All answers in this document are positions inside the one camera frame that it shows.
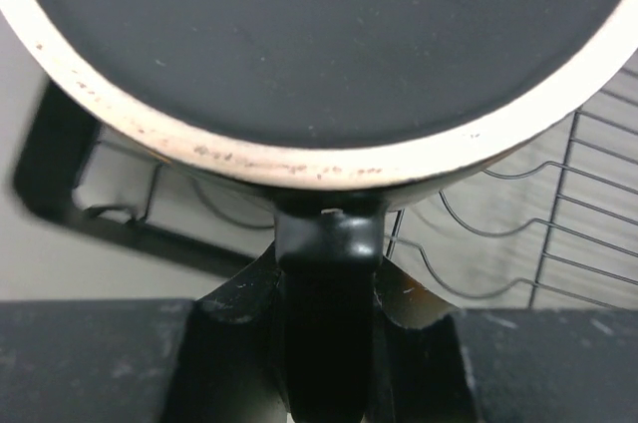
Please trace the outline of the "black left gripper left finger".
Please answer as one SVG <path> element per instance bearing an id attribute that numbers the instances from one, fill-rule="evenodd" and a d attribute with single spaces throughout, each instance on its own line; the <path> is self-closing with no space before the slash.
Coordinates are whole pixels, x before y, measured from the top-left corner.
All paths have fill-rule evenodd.
<path id="1" fill-rule="evenodd" d="M 272 250 L 199 300 L 1 305 L 5 422 L 275 422 Z"/>

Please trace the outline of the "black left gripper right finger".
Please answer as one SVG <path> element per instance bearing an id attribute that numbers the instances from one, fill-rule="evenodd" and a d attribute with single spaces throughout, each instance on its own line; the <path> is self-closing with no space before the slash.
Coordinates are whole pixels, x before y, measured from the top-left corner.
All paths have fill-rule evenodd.
<path id="1" fill-rule="evenodd" d="M 375 275 L 375 422 L 633 422 L 637 314 L 458 309 Z"/>

